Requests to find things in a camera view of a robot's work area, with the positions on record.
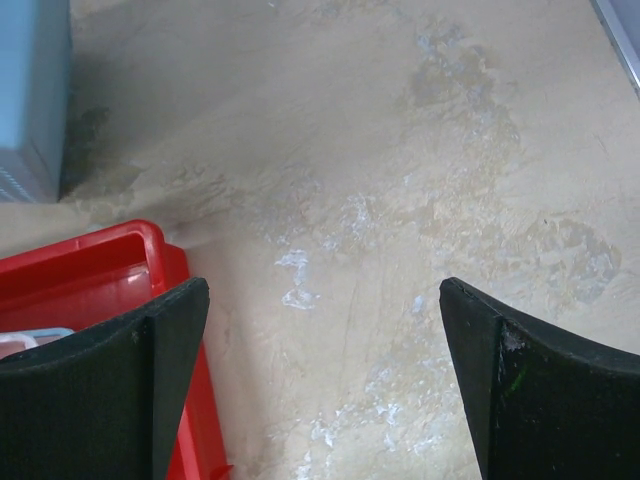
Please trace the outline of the light blue perforated basket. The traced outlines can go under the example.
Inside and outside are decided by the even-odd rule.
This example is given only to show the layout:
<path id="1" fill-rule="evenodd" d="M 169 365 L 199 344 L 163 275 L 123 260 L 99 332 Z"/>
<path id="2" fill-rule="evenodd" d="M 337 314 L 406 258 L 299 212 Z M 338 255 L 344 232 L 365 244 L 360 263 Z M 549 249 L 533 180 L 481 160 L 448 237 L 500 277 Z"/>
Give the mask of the light blue perforated basket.
<path id="1" fill-rule="evenodd" d="M 1 200 L 54 203 L 72 57 L 70 2 L 1 3 Z"/>

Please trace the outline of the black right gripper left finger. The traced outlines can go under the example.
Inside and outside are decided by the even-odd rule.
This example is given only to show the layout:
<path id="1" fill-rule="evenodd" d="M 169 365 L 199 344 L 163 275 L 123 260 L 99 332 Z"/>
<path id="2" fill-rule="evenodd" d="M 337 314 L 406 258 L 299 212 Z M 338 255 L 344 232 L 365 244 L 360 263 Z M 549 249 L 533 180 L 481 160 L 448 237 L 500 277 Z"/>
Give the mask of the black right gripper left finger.
<path id="1" fill-rule="evenodd" d="M 2 478 L 166 478 L 208 307 L 193 278 L 2 359 Z"/>

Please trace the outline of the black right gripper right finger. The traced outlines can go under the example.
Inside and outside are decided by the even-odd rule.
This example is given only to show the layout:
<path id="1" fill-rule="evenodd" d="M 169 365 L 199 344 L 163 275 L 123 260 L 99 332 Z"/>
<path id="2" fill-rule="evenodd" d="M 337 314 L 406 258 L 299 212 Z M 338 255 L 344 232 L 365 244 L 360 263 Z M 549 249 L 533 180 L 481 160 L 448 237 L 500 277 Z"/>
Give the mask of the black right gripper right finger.
<path id="1" fill-rule="evenodd" d="M 639 358 L 461 281 L 440 311 L 485 479 L 636 479 Z"/>

